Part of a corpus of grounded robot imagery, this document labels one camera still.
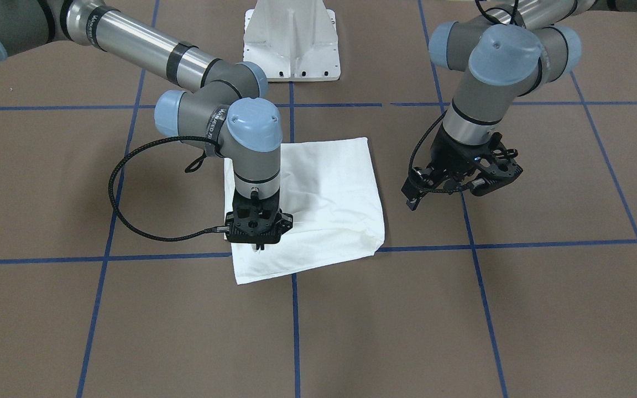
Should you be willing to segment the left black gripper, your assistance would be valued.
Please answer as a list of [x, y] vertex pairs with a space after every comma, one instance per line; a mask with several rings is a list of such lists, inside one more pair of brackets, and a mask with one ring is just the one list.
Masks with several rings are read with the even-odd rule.
[[444, 129], [437, 131], [431, 146], [431, 162], [424, 169], [409, 166], [401, 191], [407, 207], [415, 211], [428, 192], [452, 194], [470, 191], [484, 196], [515, 181], [523, 168], [515, 161], [516, 149], [507, 149], [502, 134], [491, 134], [480, 145], [465, 145]]

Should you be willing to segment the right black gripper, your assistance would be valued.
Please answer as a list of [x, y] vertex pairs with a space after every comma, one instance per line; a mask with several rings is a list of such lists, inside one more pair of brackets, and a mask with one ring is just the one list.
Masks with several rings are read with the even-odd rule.
[[225, 226], [228, 242], [252, 244], [254, 252], [262, 252], [266, 244], [277, 244], [293, 228], [293, 215], [281, 211], [280, 192], [265, 199], [255, 192], [250, 197], [235, 192]]

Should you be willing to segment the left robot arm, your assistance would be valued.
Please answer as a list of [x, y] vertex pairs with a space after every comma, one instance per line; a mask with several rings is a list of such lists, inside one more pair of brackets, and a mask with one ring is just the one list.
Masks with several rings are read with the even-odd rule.
[[414, 211], [428, 193], [484, 196], [518, 179], [518, 152], [497, 126], [513, 100], [568, 74], [582, 56], [581, 38], [560, 22], [586, 11], [637, 12], [637, 1], [510, 1], [470, 21], [439, 25], [429, 41], [433, 65], [461, 71], [435, 132], [430, 163], [409, 165], [402, 186]]

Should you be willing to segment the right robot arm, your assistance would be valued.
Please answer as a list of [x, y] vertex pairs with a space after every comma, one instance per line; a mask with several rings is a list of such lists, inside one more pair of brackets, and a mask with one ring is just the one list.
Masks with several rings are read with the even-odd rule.
[[[210, 55], [106, 1], [0, 1], [0, 61], [63, 40], [116, 56], [169, 86], [154, 105], [162, 138], [131, 150], [109, 177], [109, 203], [127, 229], [159, 242], [221, 233], [228, 242], [260, 251], [293, 228], [293, 217], [280, 207], [281, 115], [266, 98], [269, 83], [260, 66]], [[119, 173], [143, 151], [170, 143], [201, 151], [186, 173], [208, 157], [232, 163], [232, 207], [220, 226], [162, 237], [136, 228], [122, 214]]]

